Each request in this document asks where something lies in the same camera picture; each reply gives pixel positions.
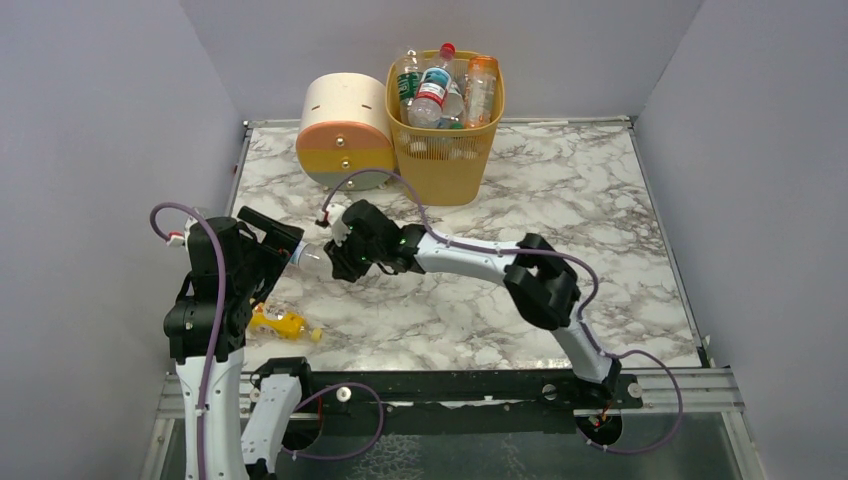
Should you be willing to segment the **clear bottle green cestbon label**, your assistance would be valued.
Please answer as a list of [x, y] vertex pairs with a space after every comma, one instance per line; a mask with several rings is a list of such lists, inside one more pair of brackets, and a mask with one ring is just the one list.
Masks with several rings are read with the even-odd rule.
[[458, 84], [452, 81], [443, 104], [440, 129], [462, 129], [464, 127], [465, 100]]

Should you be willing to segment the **clear bottle green label angled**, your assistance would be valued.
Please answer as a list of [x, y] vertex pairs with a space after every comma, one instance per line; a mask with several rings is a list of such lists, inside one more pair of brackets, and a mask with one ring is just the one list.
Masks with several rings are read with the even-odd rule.
[[407, 47], [395, 61], [394, 67], [400, 121], [403, 124], [409, 124], [409, 109], [414, 101], [421, 79], [418, 51], [412, 47]]

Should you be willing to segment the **orange label clear bottle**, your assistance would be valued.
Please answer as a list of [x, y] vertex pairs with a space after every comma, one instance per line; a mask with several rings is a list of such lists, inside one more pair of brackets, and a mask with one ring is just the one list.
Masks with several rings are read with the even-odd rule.
[[467, 129], [488, 125], [493, 119], [498, 83], [498, 61], [491, 56], [472, 57], [467, 65], [465, 123]]

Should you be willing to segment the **clear bottle red blue label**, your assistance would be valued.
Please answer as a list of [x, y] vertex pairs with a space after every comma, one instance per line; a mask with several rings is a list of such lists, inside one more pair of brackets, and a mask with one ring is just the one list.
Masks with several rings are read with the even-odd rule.
[[321, 245], [300, 241], [290, 257], [289, 263], [306, 274], [322, 280], [330, 280], [333, 265]]

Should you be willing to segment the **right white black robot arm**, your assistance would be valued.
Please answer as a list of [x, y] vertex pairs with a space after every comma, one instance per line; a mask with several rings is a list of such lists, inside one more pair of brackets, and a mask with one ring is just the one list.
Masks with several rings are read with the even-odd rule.
[[426, 224], [400, 226], [366, 200], [330, 204], [315, 223], [331, 232], [324, 250], [336, 279], [355, 283], [377, 266], [386, 275], [446, 273], [504, 287], [523, 320], [552, 333], [584, 393], [613, 397], [621, 363], [583, 321], [587, 301], [573, 268], [579, 261], [542, 236], [513, 243], [452, 237]]

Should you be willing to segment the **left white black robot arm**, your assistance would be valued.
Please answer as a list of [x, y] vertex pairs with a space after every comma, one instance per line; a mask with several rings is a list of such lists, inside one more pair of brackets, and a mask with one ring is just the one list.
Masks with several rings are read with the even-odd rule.
[[255, 380], [259, 397], [243, 424], [246, 332], [304, 232], [249, 207], [210, 219], [180, 209], [189, 217], [183, 232], [164, 238], [183, 244], [190, 270], [163, 328], [184, 402], [185, 476], [274, 479], [289, 419], [314, 391], [312, 372], [303, 357], [263, 364]]

